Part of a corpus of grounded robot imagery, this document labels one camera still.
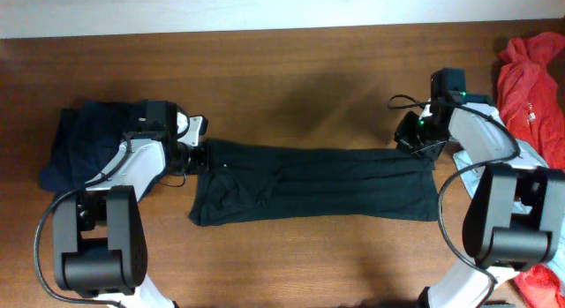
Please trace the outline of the black t-shirt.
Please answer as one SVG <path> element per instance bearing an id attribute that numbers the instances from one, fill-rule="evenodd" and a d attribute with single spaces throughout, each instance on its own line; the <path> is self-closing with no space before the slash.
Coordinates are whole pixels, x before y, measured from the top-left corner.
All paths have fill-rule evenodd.
<path id="1" fill-rule="evenodd" d="M 207 141 L 190 220 L 201 227 L 323 215 L 434 222 L 434 165 L 396 149 Z"/>

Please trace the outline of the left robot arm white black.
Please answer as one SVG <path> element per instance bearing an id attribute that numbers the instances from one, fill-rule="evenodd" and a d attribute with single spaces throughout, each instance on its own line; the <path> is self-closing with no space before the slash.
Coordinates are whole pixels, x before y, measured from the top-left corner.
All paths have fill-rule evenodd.
<path id="1" fill-rule="evenodd" d="M 74 302 L 108 307 L 174 307 L 147 272 L 139 202 L 165 176 L 205 166 L 204 116 L 171 101 L 88 101 L 61 113 L 42 180 L 57 197 L 54 279 Z"/>

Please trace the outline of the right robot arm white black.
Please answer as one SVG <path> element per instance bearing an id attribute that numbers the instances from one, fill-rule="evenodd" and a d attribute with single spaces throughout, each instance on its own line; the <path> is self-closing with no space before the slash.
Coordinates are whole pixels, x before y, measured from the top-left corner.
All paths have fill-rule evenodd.
<path id="1" fill-rule="evenodd" d="M 545 166 L 504 126 L 491 97 L 468 92 L 464 71 L 443 68 L 431 77 L 431 98 L 405 105 L 395 131 L 397 149 L 438 159 L 449 142 L 469 155 L 439 194 L 467 172 L 480 174 L 462 228 L 463 248 L 450 250 L 456 263 L 420 293 L 425 308 L 485 307 L 495 289 L 558 250 L 564 217 L 564 173 Z"/>

